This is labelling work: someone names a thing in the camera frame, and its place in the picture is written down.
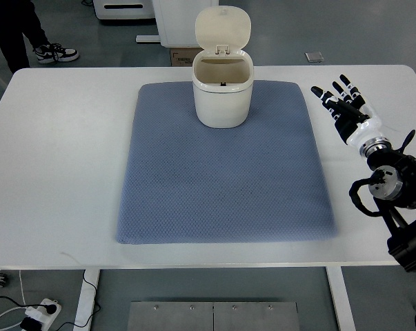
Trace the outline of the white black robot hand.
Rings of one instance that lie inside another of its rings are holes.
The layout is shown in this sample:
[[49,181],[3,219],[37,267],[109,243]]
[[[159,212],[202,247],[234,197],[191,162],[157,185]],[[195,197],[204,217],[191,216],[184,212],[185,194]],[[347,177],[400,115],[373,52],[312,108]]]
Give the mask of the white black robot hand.
[[342,74],[339,80],[333,82],[336,95],[318,86],[310,90],[334,120],[341,140],[365,158],[378,150],[391,148],[390,141],[381,132],[382,121],[372,105],[347,76]]

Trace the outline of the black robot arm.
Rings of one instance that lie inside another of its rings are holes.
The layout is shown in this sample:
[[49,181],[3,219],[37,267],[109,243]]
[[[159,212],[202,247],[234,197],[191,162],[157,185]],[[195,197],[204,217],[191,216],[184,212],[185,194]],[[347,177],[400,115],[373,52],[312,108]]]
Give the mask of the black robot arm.
[[349,190],[360,212],[384,220],[390,232],[388,253],[406,272],[416,272],[416,220],[407,222],[398,209],[416,210],[416,158],[404,153],[414,136],[410,131],[398,149],[384,137],[363,143],[360,155],[373,173]]

